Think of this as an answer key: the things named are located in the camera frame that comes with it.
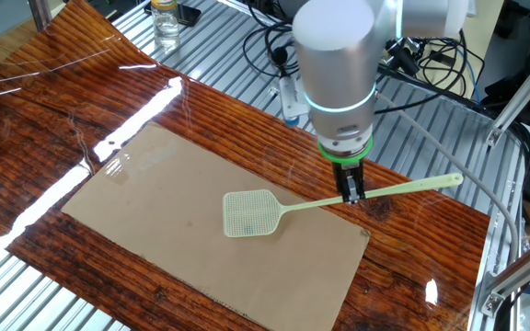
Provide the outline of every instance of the metal rod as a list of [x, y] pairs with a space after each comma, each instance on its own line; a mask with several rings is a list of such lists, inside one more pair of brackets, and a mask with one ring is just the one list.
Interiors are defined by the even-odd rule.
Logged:
[[42, 31], [52, 21], [48, 0], [28, 0], [28, 3], [36, 23], [36, 30]]
[[530, 75], [526, 78], [523, 85], [516, 92], [514, 97], [509, 101], [500, 116], [492, 123], [490, 133], [486, 138], [486, 143], [490, 146], [496, 145], [498, 139], [508, 129], [514, 119], [523, 111], [523, 108], [530, 101]]
[[493, 317], [500, 304], [512, 292], [530, 281], [530, 250], [514, 261], [498, 276], [490, 274], [484, 279], [486, 284], [482, 313]]

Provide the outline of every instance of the wood grain surface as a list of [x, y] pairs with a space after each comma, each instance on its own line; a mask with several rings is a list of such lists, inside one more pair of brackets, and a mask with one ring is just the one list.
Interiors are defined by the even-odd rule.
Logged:
[[[159, 93], [177, 82], [172, 100]], [[314, 136], [156, 63], [73, 0], [0, 64], [0, 237], [133, 329], [260, 329], [60, 212], [86, 182], [71, 170], [99, 170], [109, 158], [96, 146], [146, 120], [307, 200], [337, 194]], [[404, 181], [365, 165], [367, 188]], [[371, 232], [335, 329], [467, 328], [486, 215], [435, 191], [328, 210]], [[436, 302], [427, 301], [431, 281]]]

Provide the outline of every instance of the green led ring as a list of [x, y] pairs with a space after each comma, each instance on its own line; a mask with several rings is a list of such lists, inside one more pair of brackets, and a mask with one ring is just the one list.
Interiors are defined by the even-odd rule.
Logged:
[[336, 155], [329, 154], [325, 149], [322, 147], [322, 144], [318, 143], [318, 150], [322, 153], [322, 156], [326, 157], [329, 161], [338, 163], [340, 165], [352, 165], [355, 163], [359, 163], [361, 159], [366, 157], [369, 154], [369, 151], [372, 150], [372, 146], [374, 145], [374, 136], [369, 137], [369, 142], [367, 142], [367, 146], [365, 149], [362, 150], [361, 153], [351, 156], [351, 157], [339, 157]]

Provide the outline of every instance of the fly swatter handle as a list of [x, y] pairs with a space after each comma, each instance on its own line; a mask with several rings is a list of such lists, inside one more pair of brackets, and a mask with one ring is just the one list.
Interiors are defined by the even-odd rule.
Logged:
[[341, 203], [341, 202], [342, 202], [342, 197], [330, 198], [330, 199], [324, 199], [324, 200], [312, 201], [312, 202], [305, 202], [305, 203], [300, 203], [294, 206], [283, 206], [282, 212], [300, 211], [302, 209], [328, 206], [330, 204]]
[[365, 197], [369, 199], [383, 197], [386, 195], [419, 192], [429, 189], [450, 188], [461, 184], [463, 181], [464, 177], [461, 176], [461, 174], [448, 174], [437, 177], [429, 177], [395, 185], [389, 188], [374, 189], [365, 192]]

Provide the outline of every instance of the brown cardboard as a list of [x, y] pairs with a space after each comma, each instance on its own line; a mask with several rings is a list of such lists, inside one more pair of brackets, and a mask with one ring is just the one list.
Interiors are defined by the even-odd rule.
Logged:
[[63, 212], [265, 327], [330, 330], [369, 234], [315, 208], [287, 213], [272, 235], [224, 236], [223, 195], [261, 188], [303, 202], [151, 124]]

